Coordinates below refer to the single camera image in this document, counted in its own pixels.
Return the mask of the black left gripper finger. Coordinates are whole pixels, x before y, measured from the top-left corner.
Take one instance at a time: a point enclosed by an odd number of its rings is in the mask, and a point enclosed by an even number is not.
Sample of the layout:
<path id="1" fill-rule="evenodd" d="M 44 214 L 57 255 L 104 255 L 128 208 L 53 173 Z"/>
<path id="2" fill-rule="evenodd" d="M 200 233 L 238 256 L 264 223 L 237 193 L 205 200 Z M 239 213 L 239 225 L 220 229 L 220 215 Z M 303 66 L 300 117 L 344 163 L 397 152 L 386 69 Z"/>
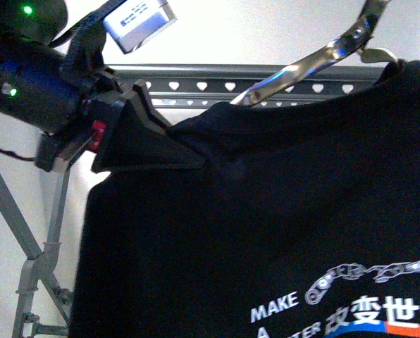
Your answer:
<path id="1" fill-rule="evenodd" d="M 143 79 L 120 84 L 123 96 L 130 98 L 137 120 L 149 130 L 164 131 L 171 124 L 153 106 L 147 82 Z"/>
<path id="2" fill-rule="evenodd" d="M 115 109 L 92 164 L 95 173 L 156 169 L 200 169 L 205 159 L 173 140 L 131 101 Z"/>

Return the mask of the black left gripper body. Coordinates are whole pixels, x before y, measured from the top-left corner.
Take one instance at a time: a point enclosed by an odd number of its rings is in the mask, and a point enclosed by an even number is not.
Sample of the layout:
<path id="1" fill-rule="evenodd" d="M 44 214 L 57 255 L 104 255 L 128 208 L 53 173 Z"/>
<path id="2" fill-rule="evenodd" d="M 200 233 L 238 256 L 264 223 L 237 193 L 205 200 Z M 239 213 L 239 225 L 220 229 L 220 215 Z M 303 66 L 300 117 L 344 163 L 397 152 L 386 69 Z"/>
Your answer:
<path id="1" fill-rule="evenodd" d="M 60 126 L 43 132 L 35 156 L 45 172 L 66 171 L 84 151 L 102 158 L 125 111 L 123 88 L 108 66 L 89 73 L 61 70 L 59 81 L 67 90 L 60 95 L 66 112 Z"/>

